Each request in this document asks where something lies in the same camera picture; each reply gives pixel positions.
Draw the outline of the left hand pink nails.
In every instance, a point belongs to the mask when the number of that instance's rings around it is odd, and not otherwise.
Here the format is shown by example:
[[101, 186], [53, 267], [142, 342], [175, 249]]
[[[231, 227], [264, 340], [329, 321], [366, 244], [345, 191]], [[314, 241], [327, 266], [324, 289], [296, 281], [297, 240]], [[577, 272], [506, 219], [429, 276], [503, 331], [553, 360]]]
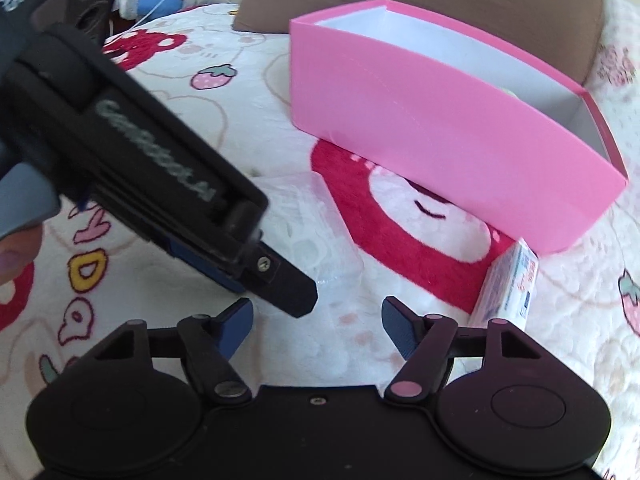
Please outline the left hand pink nails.
[[40, 252], [42, 236], [43, 227], [34, 226], [9, 235], [1, 241], [0, 285], [13, 281], [35, 260]]

